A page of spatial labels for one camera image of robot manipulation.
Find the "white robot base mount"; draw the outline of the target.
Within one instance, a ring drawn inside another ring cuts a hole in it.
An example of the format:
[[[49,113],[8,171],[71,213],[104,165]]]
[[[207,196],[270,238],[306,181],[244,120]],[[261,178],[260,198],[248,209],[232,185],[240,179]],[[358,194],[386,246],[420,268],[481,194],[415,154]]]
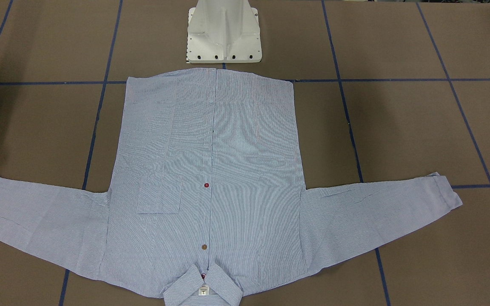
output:
[[[247,0],[199,0],[188,11],[187,33],[190,64],[262,60],[258,11]]]

